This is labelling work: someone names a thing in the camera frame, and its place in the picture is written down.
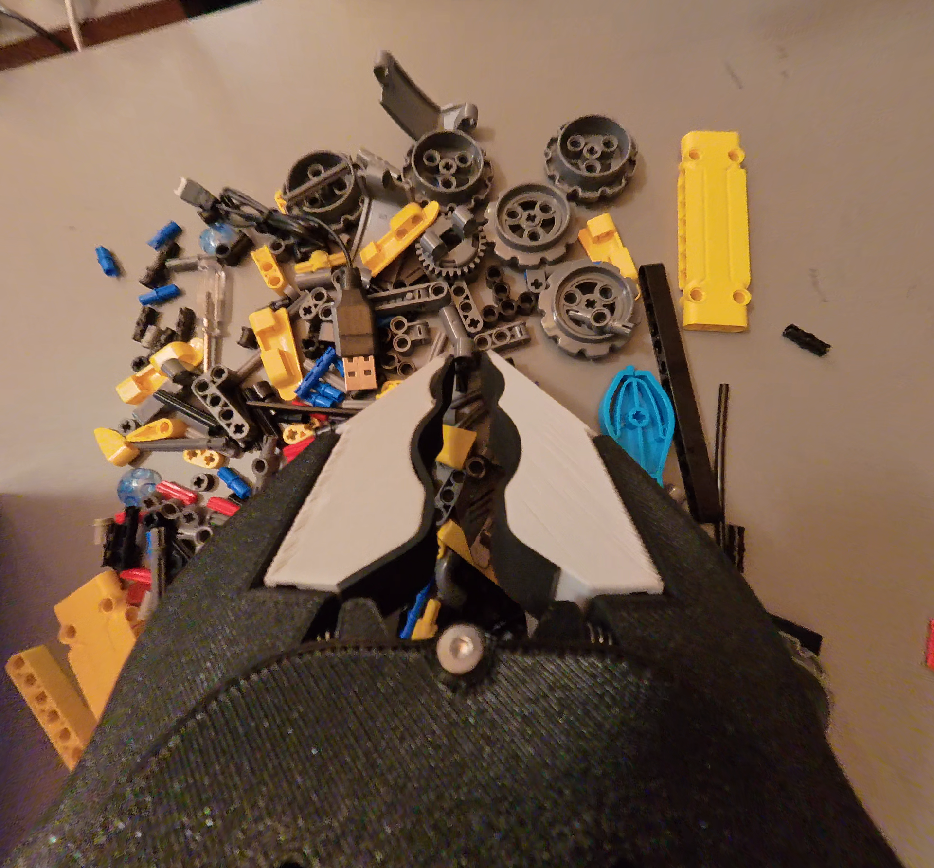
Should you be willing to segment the grey toy wheel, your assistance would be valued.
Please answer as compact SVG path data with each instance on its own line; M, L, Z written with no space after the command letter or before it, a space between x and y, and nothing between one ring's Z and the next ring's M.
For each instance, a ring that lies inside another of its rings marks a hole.
M613 118L581 115L565 123L544 150L547 179L568 200L608 203L627 186L638 157L636 139Z
M459 129L426 133L410 146L403 162L410 199L421 206L435 201L441 214L461 206L474 213L484 209L492 178L485 151Z
M497 259L517 269L560 262L572 233L573 210L556 186L529 182L504 191L485 210L485 231Z
M598 360L623 348L640 319L639 291L613 264L553 266L539 296L543 333L569 356Z
M314 150L289 169L282 197L286 213L311 217L338 233L348 233L356 227L363 208L357 164L333 150Z

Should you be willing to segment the pile of small building parts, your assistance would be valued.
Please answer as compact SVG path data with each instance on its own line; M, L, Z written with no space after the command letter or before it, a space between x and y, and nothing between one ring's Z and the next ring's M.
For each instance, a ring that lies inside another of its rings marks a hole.
M501 263L485 231L486 219L461 206L441 214L437 202L410 199L403 172L360 150L353 160L363 193L356 227L338 233L320 220L286 213L224 188L213 195L183 179L177 195L205 223L202 247L216 259L218 280L207 296L207 319L194 337L193 310L182 308L175 329L160 332L158 307L143 307L134 340L147 347L118 394L138 411L119 431L96 439L109 461L134 464L146 452L182 451L214 468L227 499L207 504L219 521L234 515L251 488L226 468L227 458L255 452L254 494L274 468L302 453L326 426L346 427L361 401L385 396L420 369L408 356L431 336L431 357L453 356L454 396L445 412L443 446L434 462L435 560L406 592L329 592L373 597L383 609L403 609L400 638L432 638L437 617L473 613L489 627L512 629L522 608L494 575L490 555L493 494L501 477L494 457L473 449L475 437L457 420L462 405L484 400L469 392L477 356L501 354L530 339L524 316L538 312L545 276L558 263L517 269ZM483 230L487 250L471 281L429 278L415 245L438 223ZM580 231L587 260L607 262L632 279L638 269L609 213ZM185 267L178 243L157 251L140 280L170 282Z

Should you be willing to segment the grey gear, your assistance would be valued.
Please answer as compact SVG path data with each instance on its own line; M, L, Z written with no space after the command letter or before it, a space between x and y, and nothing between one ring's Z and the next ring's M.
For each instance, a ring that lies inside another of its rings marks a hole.
M447 283L471 281L479 273L487 245L483 230L469 234L443 222L420 237L415 254L429 278Z

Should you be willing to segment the yellow flat panel piece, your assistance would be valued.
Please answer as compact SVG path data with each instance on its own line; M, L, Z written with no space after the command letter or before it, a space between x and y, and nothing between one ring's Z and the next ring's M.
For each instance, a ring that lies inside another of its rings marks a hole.
M106 568L54 605L58 640L99 722L146 622L126 601L118 574Z

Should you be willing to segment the blue part separator tool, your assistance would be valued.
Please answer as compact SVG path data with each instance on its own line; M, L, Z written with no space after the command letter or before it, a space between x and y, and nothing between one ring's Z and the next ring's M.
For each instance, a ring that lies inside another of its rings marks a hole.
M601 398L598 420L601 433L663 485L675 416L659 380L651 372L632 365L624 367Z

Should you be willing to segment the yellow long panel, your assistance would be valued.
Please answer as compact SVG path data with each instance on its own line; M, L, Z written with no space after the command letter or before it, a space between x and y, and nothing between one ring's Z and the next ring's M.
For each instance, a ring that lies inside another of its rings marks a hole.
M748 329L751 263L743 161L735 131L693 130L682 138L678 286L685 330Z

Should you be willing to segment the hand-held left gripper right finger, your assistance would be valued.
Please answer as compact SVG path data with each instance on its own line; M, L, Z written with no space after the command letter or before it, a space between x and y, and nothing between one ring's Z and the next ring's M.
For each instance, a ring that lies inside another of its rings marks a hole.
M493 494L491 564L524 609L582 608L664 583L596 444L575 415L496 352L481 357Z

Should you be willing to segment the black thin axle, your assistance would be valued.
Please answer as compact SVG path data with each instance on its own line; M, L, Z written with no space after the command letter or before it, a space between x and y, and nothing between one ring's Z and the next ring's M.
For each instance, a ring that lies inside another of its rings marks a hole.
M719 524L721 525L726 524L726 456L729 407L730 384L719 384L715 433L715 478L718 491Z

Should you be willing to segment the black long beam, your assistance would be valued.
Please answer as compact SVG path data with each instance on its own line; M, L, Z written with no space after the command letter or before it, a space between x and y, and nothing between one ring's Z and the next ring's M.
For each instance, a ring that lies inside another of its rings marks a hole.
M673 444L686 504L699 524L717 524L723 508L664 265L640 266L638 281L660 384L673 409Z

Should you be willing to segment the grey hinged panel piece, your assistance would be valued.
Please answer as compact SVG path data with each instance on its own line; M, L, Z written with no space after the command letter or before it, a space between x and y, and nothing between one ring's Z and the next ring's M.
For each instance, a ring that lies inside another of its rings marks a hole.
M373 72L381 87L381 106L412 140L441 130L472 133L476 129L479 114L475 104L437 104L390 51L378 52Z

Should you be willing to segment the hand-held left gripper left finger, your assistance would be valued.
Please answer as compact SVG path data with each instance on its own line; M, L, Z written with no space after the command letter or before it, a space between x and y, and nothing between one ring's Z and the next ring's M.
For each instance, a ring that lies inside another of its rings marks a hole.
M350 419L264 576L268 587L406 592L434 565L432 469L454 381L428 361Z

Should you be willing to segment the yellow holed beam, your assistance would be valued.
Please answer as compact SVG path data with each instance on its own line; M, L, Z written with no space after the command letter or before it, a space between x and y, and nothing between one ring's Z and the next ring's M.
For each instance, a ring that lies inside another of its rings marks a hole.
M73 772L97 724L75 684L44 645L13 654L6 673L62 764Z

